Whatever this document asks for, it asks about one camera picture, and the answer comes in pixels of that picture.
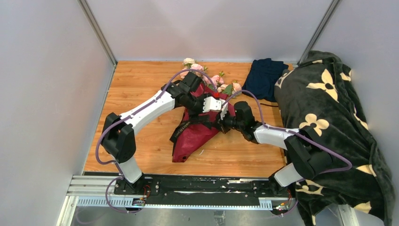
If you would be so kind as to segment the pink fake flower bunch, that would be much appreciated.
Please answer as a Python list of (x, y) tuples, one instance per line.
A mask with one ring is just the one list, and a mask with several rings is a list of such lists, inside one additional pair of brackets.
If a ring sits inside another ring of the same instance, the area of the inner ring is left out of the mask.
[(194, 73), (203, 80), (207, 87), (212, 89), (212, 84), (214, 84), (217, 88), (217, 92), (227, 94), (228, 96), (231, 96), (242, 90), (242, 86), (238, 83), (237, 80), (234, 80), (231, 83), (227, 83), (224, 80), (225, 73), (223, 71), (220, 71), (214, 76), (204, 76), (202, 73), (200, 73), (200, 71), (206, 73), (208, 71), (208, 68), (206, 66), (198, 64), (198, 62), (193, 58), (185, 58), (182, 62), (182, 65), (184, 70), (194, 69), (194, 71), (185, 71), (180, 73), (179, 75), (181, 79), (184, 79), (188, 73)]

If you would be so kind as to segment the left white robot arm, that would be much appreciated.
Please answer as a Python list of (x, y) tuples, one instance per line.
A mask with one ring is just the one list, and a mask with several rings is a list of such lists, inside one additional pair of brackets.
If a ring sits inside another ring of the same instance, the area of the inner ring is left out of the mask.
[(200, 86), (202, 79), (196, 75), (196, 69), (185, 69), (187, 73), (182, 81), (166, 83), (153, 97), (136, 108), (106, 117), (103, 131), (96, 144), (96, 160), (101, 165), (115, 164), (126, 189), (132, 194), (140, 194), (144, 189), (144, 175), (134, 154), (136, 135), (147, 124), (162, 114), (184, 106), (195, 113), (202, 113), (203, 101), (191, 93)]

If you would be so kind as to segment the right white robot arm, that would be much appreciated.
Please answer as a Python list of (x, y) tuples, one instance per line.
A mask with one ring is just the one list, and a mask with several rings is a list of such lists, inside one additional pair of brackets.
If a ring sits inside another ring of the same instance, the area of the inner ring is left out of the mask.
[(264, 126), (255, 119), (245, 101), (234, 104), (233, 114), (224, 107), (216, 115), (215, 125), (223, 133), (234, 129), (249, 142), (285, 150), (287, 165), (268, 178), (267, 189), (277, 197), (282, 196), (292, 183), (313, 179), (333, 163), (332, 154), (318, 144), (320, 138), (310, 126), (292, 130)]

